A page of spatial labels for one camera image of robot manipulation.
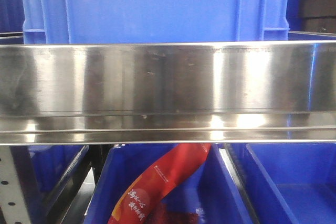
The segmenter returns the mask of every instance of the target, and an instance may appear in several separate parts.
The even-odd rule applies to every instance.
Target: metal rail
[[[336,42],[0,46],[0,145],[336,138]]]

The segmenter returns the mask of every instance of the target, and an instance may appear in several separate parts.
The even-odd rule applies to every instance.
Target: blue storage box
[[[64,147],[33,145],[28,150],[33,153],[30,156],[40,191],[51,191],[66,169]]]
[[[22,0],[0,0],[0,33],[22,31]]]
[[[23,0],[25,43],[285,40],[287,0]]]
[[[66,164],[69,165],[74,156],[83,148],[83,145],[64,145]]]
[[[287,20],[292,31],[301,31],[302,19],[300,18],[300,0],[288,0]]]
[[[334,224],[336,144],[247,144],[245,185],[261,223]]]
[[[173,146],[134,144],[112,149],[84,223],[107,223],[115,204],[131,183]],[[197,213],[198,223],[252,224],[216,145],[212,146],[204,165],[176,187],[163,202],[169,211]]]

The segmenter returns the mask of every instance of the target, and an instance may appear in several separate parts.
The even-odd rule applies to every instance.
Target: blue plastic crate
[[[64,147],[33,145],[28,150],[34,154],[30,156],[40,191],[51,191],[66,169]]]
[[[74,156],[82,149],[83,145],[64,145],[66,164],[69,165]]]
[[[110,151],[84,224],[107,223],[129,185],[172,144],[129,145]],[[205,164],[163,201],[169,211],[196,212],[199,223],[252,224],[237,187],[212,146]]]
[[[25,43],[286,40],[287,0],[23,0]]]
[[[292,31],[301,31],[300,0],[288,0],[287,20]]]
[[[240,159],[261,223],[335,223],[336,144],[248,144]]]
[[[22,31],[22,0],[0,0],[0,33]]]

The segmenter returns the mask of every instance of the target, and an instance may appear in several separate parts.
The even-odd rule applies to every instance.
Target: perforated metal upright
[[[7,224],[45,223],[26,146],[0,147],[0,206]]]

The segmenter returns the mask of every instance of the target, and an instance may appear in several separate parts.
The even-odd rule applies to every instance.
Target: red package
[[[205,162],[210,147],[211,144],[178,144],[155,161],[121,196],[108,224],[144,223],[159,202]]]
[[[192,212],[167,211],[165,204],[160,203],[148,215],[145,224],[197,224],[198,214]]]

